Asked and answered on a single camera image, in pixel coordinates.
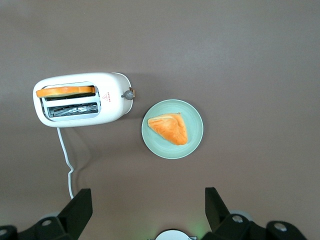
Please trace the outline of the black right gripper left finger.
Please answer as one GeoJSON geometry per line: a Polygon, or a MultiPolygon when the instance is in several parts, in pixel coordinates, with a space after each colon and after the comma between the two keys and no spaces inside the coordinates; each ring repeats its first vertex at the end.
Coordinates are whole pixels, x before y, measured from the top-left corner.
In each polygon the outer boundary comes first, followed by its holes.
{"type": "Polygon", "coordinates": [[[0,227],[2,240],[77,240],[93,214],[92,193],[81,189],[57,216],[48,216],[18,232],[13,225],[0,227]]]}

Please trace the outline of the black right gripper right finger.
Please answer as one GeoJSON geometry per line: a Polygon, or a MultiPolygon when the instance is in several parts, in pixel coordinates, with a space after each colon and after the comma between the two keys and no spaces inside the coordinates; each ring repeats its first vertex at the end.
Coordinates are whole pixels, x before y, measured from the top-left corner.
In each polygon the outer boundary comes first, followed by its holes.
{"type": "Polygon", "coordinates": [[[211,231],[205,240],[306,240],[302,232],[284,221],[270,221],[266,227],[240,213],[230,213],[214,187],[205,189],[205,215],[211,231]]]}

